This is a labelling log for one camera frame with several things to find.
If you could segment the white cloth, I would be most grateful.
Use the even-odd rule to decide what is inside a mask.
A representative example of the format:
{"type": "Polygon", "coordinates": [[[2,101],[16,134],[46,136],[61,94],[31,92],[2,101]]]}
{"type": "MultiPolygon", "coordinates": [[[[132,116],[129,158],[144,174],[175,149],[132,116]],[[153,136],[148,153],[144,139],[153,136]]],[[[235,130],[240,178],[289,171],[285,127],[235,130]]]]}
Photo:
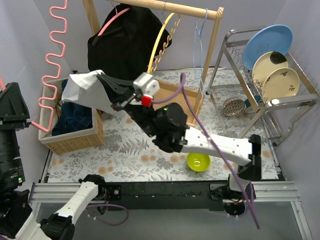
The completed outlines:
{"type": "Polygon", "coordinates": [[[94,70],[89,73],[70,74],[62,92],[62,101],[72,102],[119,117],[121,113],[112,109],[112,103],[105,88],[98,80],[98,75],[102,73],[102,70],[94,70]]]}

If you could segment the black garment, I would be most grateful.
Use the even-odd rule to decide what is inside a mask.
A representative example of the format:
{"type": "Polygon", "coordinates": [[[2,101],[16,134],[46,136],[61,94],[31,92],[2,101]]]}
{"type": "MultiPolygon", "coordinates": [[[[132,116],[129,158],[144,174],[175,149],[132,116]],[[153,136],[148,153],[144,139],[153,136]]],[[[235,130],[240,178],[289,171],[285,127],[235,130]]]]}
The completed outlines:
{"type": "MultiPolygon", "coordinates": [[[[148,8],[123,3],[116,7],[118,11],[130,10],[117,18],[101,36],[97,33],[88,39],[88,69],[133,81],[147,71],[163,24],[148,8]]],[[[103,26],[114,15],[115,9],[108,14],[103,26]]]]}

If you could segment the navy blue denim garment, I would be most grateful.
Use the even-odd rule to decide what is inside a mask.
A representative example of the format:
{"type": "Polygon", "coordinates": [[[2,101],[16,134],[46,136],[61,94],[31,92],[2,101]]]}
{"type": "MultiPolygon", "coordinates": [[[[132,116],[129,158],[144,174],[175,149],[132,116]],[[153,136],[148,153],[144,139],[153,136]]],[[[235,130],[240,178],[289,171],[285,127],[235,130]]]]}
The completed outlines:
{"type": "Polygon", "coordinates": [[[93,127],[92,109],[73,102],[63,102],[61,96],[56,99],[55,110],[58,117],[52,136],[78,132],[93,127]]]}

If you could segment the blue wire hanger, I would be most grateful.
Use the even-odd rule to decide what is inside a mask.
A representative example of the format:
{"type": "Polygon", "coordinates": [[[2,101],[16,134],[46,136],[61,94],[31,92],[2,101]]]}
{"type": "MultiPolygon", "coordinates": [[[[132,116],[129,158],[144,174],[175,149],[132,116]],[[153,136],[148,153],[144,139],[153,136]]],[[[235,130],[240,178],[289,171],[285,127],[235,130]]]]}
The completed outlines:
{"type": "Polygon", "coordinates": [[[198,85],[198,89],[200,90],[200,95],[204,96],[204,90],[203,90],[203,71],[204,71],[204,48],[203,48],[203,30],[205,23],[208,19],[209,10],[205,9],[205,17],[203,19],[203,22],[200,27],[198,27],[198,23],[195,22],[195,28],[194,28],[194,39],[193,39],[193,50],[192,50],[192,63],[193,63],[193,71],[195,80],[198,85]],[[196,67],[196,55],[199,54],[200,57],[200,66],[196,67]]]}

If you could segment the pink hanger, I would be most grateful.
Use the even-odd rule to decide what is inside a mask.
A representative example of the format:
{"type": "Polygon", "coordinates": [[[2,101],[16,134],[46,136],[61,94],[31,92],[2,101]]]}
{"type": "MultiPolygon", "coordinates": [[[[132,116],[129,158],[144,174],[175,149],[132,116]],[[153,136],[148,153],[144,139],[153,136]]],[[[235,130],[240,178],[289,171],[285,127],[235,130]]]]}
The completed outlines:
{"type": "Polygon", "coordinates": [[[0,69],[6,71],[7,83],[0,83],[0,132],[15,136],[16,131],[34,126],[44,133],[52,130],[54,105],[66,45],[54,34],[67,32],[67,20],[53,13],[63,6],[49,9],[54,19],[63,22],[62,30],[49,31],[32,0],[0,2],[0,69]]]}
{"type": "Polygon", "coordinates": [[[119,18],[120,16],[122,16],[124,13],[126,13],[126,12],[128,12],[128,11],[131,10],[130,7],[126,7],[126,8],[124,8],[124,9],[118,11],[118,8],[117,8],[116,6],[114,6],[114,5],[112,5],[112,6],[114,7],[115,15],[114,15],[111,19],[109,19],[109,20],[107,21],[107,23],[100,29],[100,31],[99,31],[98,34],[97,34],[98,37],[101,36],[101,35],[106,31],[106,29],[107,29],[116,19],[118,19],[118,18],[119,18]]]}

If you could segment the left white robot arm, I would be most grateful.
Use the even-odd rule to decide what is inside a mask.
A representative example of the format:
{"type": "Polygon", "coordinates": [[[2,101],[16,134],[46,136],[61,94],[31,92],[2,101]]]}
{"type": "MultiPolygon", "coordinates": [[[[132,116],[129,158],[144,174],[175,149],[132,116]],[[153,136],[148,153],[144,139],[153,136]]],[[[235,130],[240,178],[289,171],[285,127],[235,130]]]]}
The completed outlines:
{"type": "Polygon", "coordinates": [[[18,190],[25,182],[17,131],[28,128],[29,110],[19,84],[0,88],[0,238],[2,240],[71,240],[75,225],[90,202],[106,196],[105,179],[89,174],[67,203],[40,219],[39,203],[30,190],[18,190]]]}

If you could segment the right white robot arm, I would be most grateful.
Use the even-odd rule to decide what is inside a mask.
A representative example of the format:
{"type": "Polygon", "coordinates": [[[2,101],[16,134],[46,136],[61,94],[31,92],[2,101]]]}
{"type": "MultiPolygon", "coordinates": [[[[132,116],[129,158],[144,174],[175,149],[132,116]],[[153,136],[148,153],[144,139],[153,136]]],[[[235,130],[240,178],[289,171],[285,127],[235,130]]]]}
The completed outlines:
{"type": "Polygon", "coordinates": [[[232,138],[209,134],[204,127],[196,129],[187,125],[187,114],[177,103],[161,100],[165,106],[155,110],[154,95],[159,91],[159,82],[149,73],[142,73],[134,81],[117,79],[100,73],[102,83],[117,112],[125,111],[131,119],[153,137],[153,143],[166,153],[197,153],[223,159],[231,173],[226,192],[237,199],[247,185],[262,178],[261,137],[253,134],[249,138],[232,138]]]}

